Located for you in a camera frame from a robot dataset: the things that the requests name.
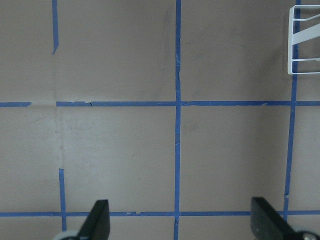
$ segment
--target grid square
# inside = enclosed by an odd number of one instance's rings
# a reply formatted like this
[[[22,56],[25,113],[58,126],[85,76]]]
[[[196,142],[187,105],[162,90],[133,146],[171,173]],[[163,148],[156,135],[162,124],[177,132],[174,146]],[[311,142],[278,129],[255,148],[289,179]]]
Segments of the grid square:
[[[56,109],[0,108],[0,211],[60,211]]]
[[[320,210],[320,107],[297,107],[289,196],[290,210]]]
[[[248,211],[251,197],[282,210],[287,106],[183,107],[182,211]]]
[[[254,239],[249,216],[182,216],[180,240]]]
[[[55,101],[51,1],[2,0],[0,31],[0,102]]]
[[[288,17],[294,1],[182,2],[184,101],[287,101]]]
[[[2,239],[51,240],[60,232],[60,217],[0,217]]]
[[[66,209],[109,199],[114,212],[172,211],[174,107],[60,108]]]
[[[68,217],[68,230],[78,230],[85,217]],[[110,240],[172,240],[173,217],[111,217]]]
[[[288,223],[295,231],[309,231],[320,235],[319,215],[290,215]]]
[[[59,1],[58,14],[59,101],[174,101],[174,0]]]

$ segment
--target white plastic frame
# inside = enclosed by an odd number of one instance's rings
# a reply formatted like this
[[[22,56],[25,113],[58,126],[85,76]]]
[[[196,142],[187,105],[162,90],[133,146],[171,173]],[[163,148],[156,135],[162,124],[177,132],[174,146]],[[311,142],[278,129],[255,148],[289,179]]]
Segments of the white plastic frame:
[[[294,33],[294,22],[295,21],[309,21],[315,18],[319,18],[320,14],[309,17],[309,18],[295,18],[295,9],[320,9],[320,5],[295,5],[290,8],[289,14],[289,34],[288,34],[288,74],[320,74],[320,71],[314,72],[293,72],[293,62],[304,62],[304,61],[320,61],[320,57],[316,58],[298,58],[293,59],[293,45],[299,44],[310,39],[320,37],[320,23],[309,27],[305,30]]]

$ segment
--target floor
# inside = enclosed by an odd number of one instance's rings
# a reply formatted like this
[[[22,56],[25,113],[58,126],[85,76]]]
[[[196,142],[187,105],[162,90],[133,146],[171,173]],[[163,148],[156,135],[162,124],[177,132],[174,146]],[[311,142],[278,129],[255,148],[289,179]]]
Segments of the floor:
[[[52,239],[109,199],[111,240],[253,240],[253,196],[319,233],[320,77],[287,74],[295,4],[2,0],[2,236]]]

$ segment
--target black object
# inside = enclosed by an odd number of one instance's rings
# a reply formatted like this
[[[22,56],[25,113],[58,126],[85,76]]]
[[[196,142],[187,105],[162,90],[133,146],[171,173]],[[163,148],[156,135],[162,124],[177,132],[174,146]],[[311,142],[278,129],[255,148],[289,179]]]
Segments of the black object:
[[[66,237],[62,240],[108,240],[109,234],[109,203],[108,200],[98,200],[95,202],[77,236]]]
[[[251,231],[257,240],[320,240],[312,232],[296,232],[263,198],[251,199]]]

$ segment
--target vertical blue tape line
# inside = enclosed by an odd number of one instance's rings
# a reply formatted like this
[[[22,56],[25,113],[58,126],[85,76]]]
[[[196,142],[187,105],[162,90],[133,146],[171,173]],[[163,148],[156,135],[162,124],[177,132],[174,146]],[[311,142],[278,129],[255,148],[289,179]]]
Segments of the vertical blue tape line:
[[[59,187],[60,187],[60,208],[61,208],[61,221],[62,231],[67,230],[67,217],[66,217],[66,195],[65,195],[65,173],[63,169],[59,169]]]
[[[58,0],[52,0],[52,29],[53,29],[53,52],[55,54],[59,46],[58,31]]]
[[[301,5],[301,0],[296,0],[296,5]],[[300,9],[295,12],[295,18],[300,18]],[[300,22],[294,23],[294,33],[299,32]],[[296,44],[293,47],[293,58],[299,57],[299,45]],[[298,62],[294,62],[292,66],[294,73],[298,72]],[[292,170],[292,158],[294,149],[294,133],[295,133],[295,119],[296,119],[296,105],[297,105],[297,83],[298,75],[292,75],[292,88],[291,88],[291,105],[290,109],[290,123],[289,123],[289,138],[288,138],[288,151],[286,159],[286,172],[285,172],[285,187],[284,187],[284,202],[283,202],[283,219],[288,219],[289,211],[289,195],[290,195],[290,183],[291,183],[291,170]]]
[[[181,126],[181,0],[175,2],[175,166],[174,166],[174,228],[173,239],[179,239],[180,217],[180,126]]]

